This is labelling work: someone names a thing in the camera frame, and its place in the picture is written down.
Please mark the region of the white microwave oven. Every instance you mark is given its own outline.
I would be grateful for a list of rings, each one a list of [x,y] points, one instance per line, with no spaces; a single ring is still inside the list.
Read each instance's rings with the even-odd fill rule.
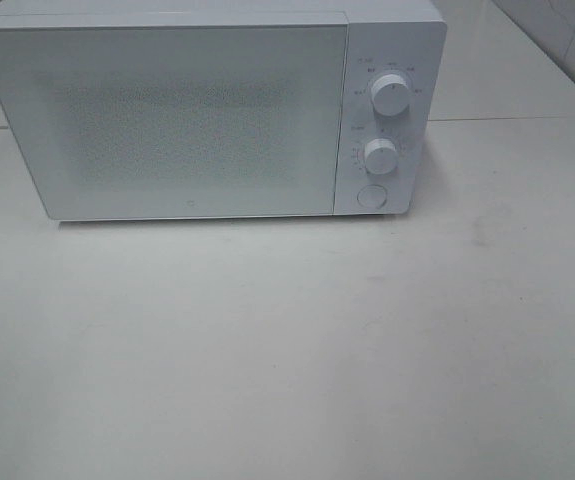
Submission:
[[[342,26],[346,30],[342,103],[333,209],[349,216],[401,214],[409,209],[447,25],[429,1],[3,1],[0,30],[286,28]],[[384,73],[410,82],[410,105],[395,117],[378,114],[370,88]],[[396,169],[373,175],[364,146],[391,140],[399,152]],[[388,192],[386,204],[366,209],[357,201],[368,185]]]

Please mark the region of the white microwave door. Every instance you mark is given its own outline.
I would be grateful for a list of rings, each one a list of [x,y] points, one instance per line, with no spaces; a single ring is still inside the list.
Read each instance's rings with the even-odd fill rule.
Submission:
[[[328,214],[346,30],[0,30],[0,103],[54,220]]]

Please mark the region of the round white door button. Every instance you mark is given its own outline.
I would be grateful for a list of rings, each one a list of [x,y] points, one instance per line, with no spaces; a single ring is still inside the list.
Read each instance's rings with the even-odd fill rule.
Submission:
[[[368,185],[363,187],[357,195],[358,203],[366,208],[378,210],[387,202],[388,192],[381,185]]]

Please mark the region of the white microwave knob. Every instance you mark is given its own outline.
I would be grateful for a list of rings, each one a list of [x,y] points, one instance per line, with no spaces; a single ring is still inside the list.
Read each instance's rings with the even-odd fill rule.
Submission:
[[[384,73],[373,81],[370,96],[373,109],[378,114],[395,117],[410,105],[410,82],[400,72]]]
[[[364,146],[363,155],[365,168],[373,175],[390,174],[398,165],[398,149],[391,140],[386,138],[369,141]]]

